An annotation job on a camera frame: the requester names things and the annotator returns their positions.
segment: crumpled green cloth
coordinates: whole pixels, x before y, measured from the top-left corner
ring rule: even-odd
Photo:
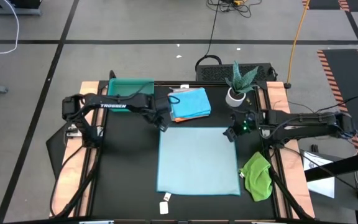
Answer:
[[[272,194],[272,179],[269,176],[269,162],[256,152],[249,161],[239,169],[244,176],[246,189],[251,193],[254,201],[259,202]]]

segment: teal plastic bin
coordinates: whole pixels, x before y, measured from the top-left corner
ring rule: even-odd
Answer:
[[[144,87],[140,91],[140,93],[154,94],[153,78],[112,78],[109,82],[108,96],[129,96],[141,89],[142,86]],[[110,110],[113,112],[129,112],[128,109],[119,108],[114,108]]]

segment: gray floor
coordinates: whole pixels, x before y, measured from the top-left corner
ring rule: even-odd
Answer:
[[[73,0],[44,0],[41,17],[20,17],[22,40],[58,40]],[[235,12],[219,13],[215,39],[291,40],[302,13],[301,0],[264,0],[253,6],[252,17]],[[358,25],[358,13],[353,13]],[[80,0],[68,39],[142,40],[208,39],[214,12],[203,0]],[[15,21],[0,17],[0,39],[13,39]],[[343,11],[308,11],[302,40],[356,40]],[[12,45],[0,45],[0,50]],[[37,100],[50,68],[56,45],[19,45],[0,55],[0,85],[9,89],[0,95],[0,203],[29,128]],[[35,130],[5,222],[48,217],[53,174],[45,142],[64,123],[61,101],[78,92],[82,81],[106,80],[113,69],[118,77],[156,80],[194,80],[195,62],[205,54],[205,44],[65,45],[51,80],[47,99]],[[358,45],[299,45],[293,61],[293,88],[288,98],[314,110],[335,104],[316,51],[358,49]],[[291,45],[212,45],[210,53],[224,63],[270,62],[279,80],[285,80]],[[215,64],[205,60],[204,64]],[[307,112],[291,105],[293,112]],[[339,157],[355,152],[337,139],[304,139],[300,148],[319,144],[320,151]],[[354,212],[314,204],[322,220],[354,223]]]

